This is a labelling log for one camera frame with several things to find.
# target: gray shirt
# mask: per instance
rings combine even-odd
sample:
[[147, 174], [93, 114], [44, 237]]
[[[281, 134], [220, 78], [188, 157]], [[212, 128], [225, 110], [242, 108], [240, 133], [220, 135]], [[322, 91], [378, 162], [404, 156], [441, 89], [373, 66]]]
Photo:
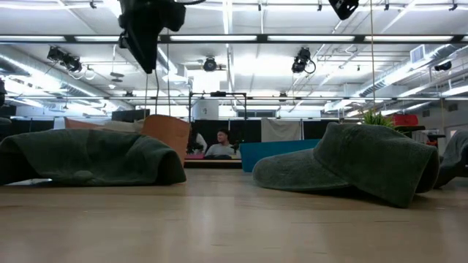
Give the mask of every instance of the gray shirt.
[[231, 148], [232, 145], [224, 146], [221, 143], [212, 145], [205, 156], [221, 156], [221, 155], [234, 155], [234, 149]]

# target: cable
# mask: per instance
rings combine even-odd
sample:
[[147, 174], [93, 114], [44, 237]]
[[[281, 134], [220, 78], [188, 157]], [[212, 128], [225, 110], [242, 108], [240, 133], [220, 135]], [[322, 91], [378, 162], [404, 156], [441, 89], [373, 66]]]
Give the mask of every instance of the cable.
[[191, 1], [191, 2], [179, 2], [179, 4], [183, 5], [196, 5], [196, 4], [201, 4], [206, 0], [197, 0], [197, 1]]
[[310, 64], [314, 65], [314, 70], [312, 70], [311, 72], [308, 72], [307, 70], [304, 69], [304, 72], [307, 73], [307, 74], [313, 74], [315, 72], [315, 70], [317, 70], [317, 65], [310, 58], [309, 58], [309, 61], [310, 61]]
[[154, 75], [156, 76], [156, 103], [154, 104], [154, 113], [158, 114], [159, 80], [158, 71], [156, 69], [154, 69]]
[[148, 98], [148, 77], [149, 75], [146, 75], [146, 88], [145, 88], [145, 112], [143, 113], [143, 117], [146, 118], [146, 100]]
[[167, 59], [166, 59], [166, 64], [167, 64], [167, 103], [169, 104], [168, 107], [169, 107], [169, 116], [170, 116], [169, 44], [167, 44], [166, 51], [167, 51]]
[[375, 65], [374, 65], [374, 12], [372, 9], [372, 0], [371, 2], [371, 57], [372, 57], [372, 95], [374, 97], [374, 113], [376, 110], [375, 104]]

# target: dark hair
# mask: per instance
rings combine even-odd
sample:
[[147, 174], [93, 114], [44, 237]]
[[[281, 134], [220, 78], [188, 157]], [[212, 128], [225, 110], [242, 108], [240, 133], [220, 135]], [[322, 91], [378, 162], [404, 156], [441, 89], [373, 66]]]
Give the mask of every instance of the dark hair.
[[231, 134], [231, 133], [229, 132], [228, 129], [224, 129], [224, 128], [223, 128], [223, 129], [219, 129], [218, 132], [222, 132], [222, 133], [226, 134], [226, 135], [227, 135], [227, 139], [229, 139], [229, 136], [230, 136], [230, 134]]

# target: man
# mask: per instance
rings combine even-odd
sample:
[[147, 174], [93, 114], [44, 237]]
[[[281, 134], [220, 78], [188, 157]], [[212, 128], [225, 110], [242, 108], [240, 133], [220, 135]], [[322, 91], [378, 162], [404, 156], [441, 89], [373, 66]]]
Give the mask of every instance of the man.
[[231, 156], [235, 155], [232, 145], [229, 143], [229, 131], [220, 129], [218, 131], [218, 144], [212, 145], [205, 156]]

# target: air duct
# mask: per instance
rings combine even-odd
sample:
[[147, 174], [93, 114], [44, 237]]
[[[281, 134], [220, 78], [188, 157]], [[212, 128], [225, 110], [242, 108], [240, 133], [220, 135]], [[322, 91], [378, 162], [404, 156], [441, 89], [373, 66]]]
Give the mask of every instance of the air duct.
[[[8, 61], [10, 64], [15, 65], [16, 67], [22, 68], [24, 71], [35, 71], [44, 73], [40, 77], [51, 77], [57, 83], [67, 84], [68, 86], [79, 90], [86, 95], [90, 96], [92, 99], [93, 96], [109, 96], [110, 94], [105, 93], [104, 91], [99, 90], [91, 85], [88, 85], [84, 82], [70, 77], [67, 73], [61, 72], [57, 69], [50, 68], [49, 65], [42, 63], [41, 61], [27, 56], [24, 53], [16, 50], [9, 45], [0, 45], [0, 58], [4, 61]], [[133, 110], [134, 107], [126, 102], [122, 101], [112, 101], [112, 103], [121, 109]]]
[[[463, 45], [421, 45], [412, 51], [411, 58], [404, 60], [392, 69], [379, 75], [375, 80], [375, 91], [403, 80], [415, 74], [418, 70], [428, 66], [436, 66], [443, 62], [443, 60], [448, 59], [448, 57], [455, 56], [455, 53], [462, 48]], [[365, 97], [372, 94], [372, 83], [373, 80], [364, 83], [355, 95]]]

